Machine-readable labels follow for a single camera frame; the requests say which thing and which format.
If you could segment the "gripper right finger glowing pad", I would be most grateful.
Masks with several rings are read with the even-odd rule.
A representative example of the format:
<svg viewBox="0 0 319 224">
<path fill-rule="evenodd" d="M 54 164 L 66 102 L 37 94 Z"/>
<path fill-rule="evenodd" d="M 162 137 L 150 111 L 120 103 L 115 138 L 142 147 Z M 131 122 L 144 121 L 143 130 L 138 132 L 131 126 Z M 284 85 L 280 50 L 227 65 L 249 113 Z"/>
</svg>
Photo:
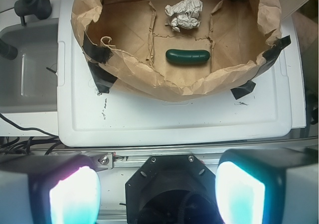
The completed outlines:
<svg viewBox="0 0 319 224">
<path fill-rule="evenodd" d="M 226 224 L 317 224 L 318 150 L 228 149 L 215 193 Z"/>
</svg>

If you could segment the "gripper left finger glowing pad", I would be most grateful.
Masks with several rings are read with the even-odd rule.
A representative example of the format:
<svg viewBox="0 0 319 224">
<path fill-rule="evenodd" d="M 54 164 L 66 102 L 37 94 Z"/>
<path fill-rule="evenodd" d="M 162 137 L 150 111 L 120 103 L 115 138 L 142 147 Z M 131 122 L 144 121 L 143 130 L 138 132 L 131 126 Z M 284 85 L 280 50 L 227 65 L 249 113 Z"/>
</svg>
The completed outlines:
<svg viewBox="0 0 319 224">
<path fill-rule="evenodd" d="M 100 201 L 100 180 L 88 156 L 0 158 L 2 224 L 94 224 Z"/>
</svg>

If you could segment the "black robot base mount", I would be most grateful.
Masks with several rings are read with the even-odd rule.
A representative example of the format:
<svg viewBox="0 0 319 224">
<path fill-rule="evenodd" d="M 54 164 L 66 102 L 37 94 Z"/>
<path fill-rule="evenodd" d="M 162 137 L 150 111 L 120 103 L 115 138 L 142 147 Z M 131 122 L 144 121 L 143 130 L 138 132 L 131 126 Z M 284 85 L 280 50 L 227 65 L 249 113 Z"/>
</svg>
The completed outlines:
<svg viewBox="0 0 319 224">
<path fill-rule="evenodd" d="M 129 224 L 221 224 L 215 174 L 203 164 L 191 169 L 144 165 L 125 184 Z"/>
</svg>

